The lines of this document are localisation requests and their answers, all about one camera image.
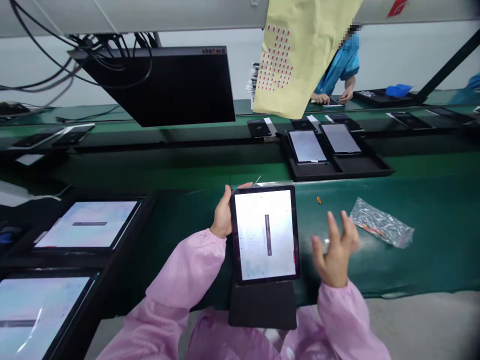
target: plastic bag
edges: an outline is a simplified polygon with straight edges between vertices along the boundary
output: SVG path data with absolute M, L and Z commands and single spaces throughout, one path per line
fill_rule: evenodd
M 302 118 L 362 1 L 270 1 L 254 112 Z
M 415 229 L 359 197 L 351 210 L 350 218 L 355 225 L 396 248 L 405 249 L 412 242 Z

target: white screen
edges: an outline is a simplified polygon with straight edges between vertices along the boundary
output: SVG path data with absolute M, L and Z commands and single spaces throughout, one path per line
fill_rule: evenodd
M 361 153 L 348 128 L 344 124 L 322 125 L 335 153 Z
M 89 277 L 0 282 L 0 359 L 40 360 Z
M 108 248 L 136 203 L 136 201 L 76 202 L 35 247 Z
M 235 195 L 243 280 L 295 275 L 290 196 L 290 190 Z
M 300 163 L 327 161 L 313 131 L 291 131 L 289 134 Z

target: black pole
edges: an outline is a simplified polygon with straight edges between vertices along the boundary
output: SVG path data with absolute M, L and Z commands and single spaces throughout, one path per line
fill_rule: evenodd
M 480 29 L 463 45 L 455 55 L 415 95 L 415 105 L 421 105 L 445 78 L 451 74 L 480 45 Z

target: clear plastic bag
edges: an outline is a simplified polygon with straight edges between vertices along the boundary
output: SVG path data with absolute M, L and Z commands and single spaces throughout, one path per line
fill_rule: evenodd
M 412 242 L 415 229 L 359 197 L 351 210 L 350 218 L 355 225 L 396 248 L 405 249 Z

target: red logo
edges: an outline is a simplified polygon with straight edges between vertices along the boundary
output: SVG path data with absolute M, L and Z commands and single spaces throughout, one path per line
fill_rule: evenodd
M 405 5 L 407 4 L 407 1 L 408 0 L 395 0 L 390 12 L 388 13 L 387 18 L 399 15 L 403 11 Z

